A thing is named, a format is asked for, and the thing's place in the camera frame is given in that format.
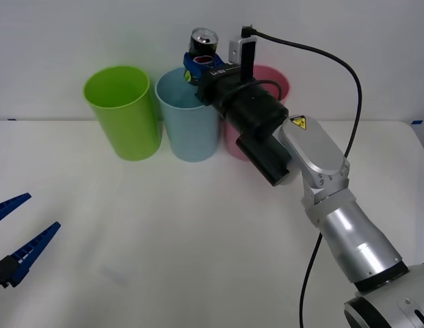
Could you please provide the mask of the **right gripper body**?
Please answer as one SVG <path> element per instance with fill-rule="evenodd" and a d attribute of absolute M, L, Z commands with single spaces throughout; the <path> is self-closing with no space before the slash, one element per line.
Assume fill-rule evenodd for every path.
<path fill-rule="evenodd" d="M 264 89 L 254 77 L 243 79 L 241 68 L 226 64 L 202 72 L 196 98 L 204 105 L 216 107 L 254 107 L 264 101 Z"/>

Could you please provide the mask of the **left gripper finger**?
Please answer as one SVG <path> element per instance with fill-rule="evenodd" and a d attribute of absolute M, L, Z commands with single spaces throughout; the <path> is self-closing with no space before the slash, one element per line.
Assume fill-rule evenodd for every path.
<path fill-rule="evenodd" d="M 0 286 L 7 288 L 9 285 L 19 285 L 60 227 L 59 222 L 53 223 L 27 244 L 0 260 Z"/>
<path fill-rule="evenodd" d="M 0 203 L 0 221 L 7 217 L 11 212 L 16 210 L 20 205 L 29 200 L 31 195 L 24 193 L 22 195 L 13 197 L 9 200 Z"/>

